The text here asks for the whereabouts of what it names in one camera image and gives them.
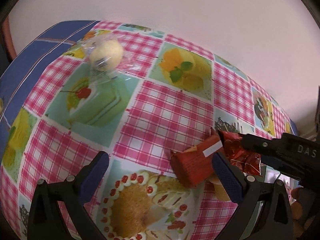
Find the red foil snack packet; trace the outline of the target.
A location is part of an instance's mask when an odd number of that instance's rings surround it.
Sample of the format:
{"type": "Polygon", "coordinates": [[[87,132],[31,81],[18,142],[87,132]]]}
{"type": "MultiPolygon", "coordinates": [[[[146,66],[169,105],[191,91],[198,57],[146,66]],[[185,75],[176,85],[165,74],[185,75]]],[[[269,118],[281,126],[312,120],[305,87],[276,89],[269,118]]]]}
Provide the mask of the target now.
{"type": "Polygon", "coordinates": [[[242,146],[243,135],[218,130],[226,158],[243,173],[261,176],[261,155],[244,149],[242,146]]]}

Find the red box snack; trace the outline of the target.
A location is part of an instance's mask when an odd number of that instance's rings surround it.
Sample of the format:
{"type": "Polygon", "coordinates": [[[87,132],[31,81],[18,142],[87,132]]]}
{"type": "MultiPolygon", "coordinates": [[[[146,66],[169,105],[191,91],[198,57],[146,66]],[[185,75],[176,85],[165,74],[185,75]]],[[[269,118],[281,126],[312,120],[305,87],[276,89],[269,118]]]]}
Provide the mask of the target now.
{"type": "Polygon", "coordinates": [[[178,181],[188,188],[197,185],[214,174],[212,158],[215,152],[223,153],[222,141],[216,131],[201,143],[183,151],[170,152],[170,165],[178,181]]]}

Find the clear yellow cake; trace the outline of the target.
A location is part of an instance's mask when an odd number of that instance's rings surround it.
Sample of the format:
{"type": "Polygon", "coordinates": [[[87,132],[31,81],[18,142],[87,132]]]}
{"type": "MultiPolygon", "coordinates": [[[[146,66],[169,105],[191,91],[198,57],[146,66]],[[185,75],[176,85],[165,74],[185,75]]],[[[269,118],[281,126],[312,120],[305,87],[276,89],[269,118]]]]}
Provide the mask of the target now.
{"type": "Polygon", "coordinates": [[[81,42],[92,75],[116,75],[129,71],[136,73],[142,69],[133,53],[123,45],[124,37],[108,33],[81,42]]]}

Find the pink checkered cake tablecloth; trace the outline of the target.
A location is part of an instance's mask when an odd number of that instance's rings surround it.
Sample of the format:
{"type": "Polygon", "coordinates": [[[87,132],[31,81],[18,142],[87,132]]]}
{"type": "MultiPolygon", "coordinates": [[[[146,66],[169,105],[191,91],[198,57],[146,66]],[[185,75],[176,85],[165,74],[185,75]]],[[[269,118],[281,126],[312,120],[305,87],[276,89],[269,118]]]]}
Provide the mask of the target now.
{"type": "Polygon", "coordinates": [[[214,239],[236,205],[212,184],[181,187],[170,152],[211,129],[278,138],[296,126],[266,90],[228,61],[161,31],[97,22],[45,68],[13,121],[1,154],[1,208],[27,238],[40,179],[64,181],[99,151],[110,167],[85,209],[107,239],[214,239]],[[138,72],[94,76],[81,42],[124,35],[138,72]]]}

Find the blue plaid cloth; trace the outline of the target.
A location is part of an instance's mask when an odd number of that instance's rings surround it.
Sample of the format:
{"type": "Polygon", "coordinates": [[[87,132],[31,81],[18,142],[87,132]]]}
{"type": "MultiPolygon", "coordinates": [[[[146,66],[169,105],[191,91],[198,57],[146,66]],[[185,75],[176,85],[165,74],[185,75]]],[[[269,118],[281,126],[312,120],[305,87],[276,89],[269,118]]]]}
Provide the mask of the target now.
{"type": "Polygon", "coordinates": [[[63,21],[30,42],[1,75],[1,154],[10,127],[45,68],[76,44],[97,21],[63,21]]]}

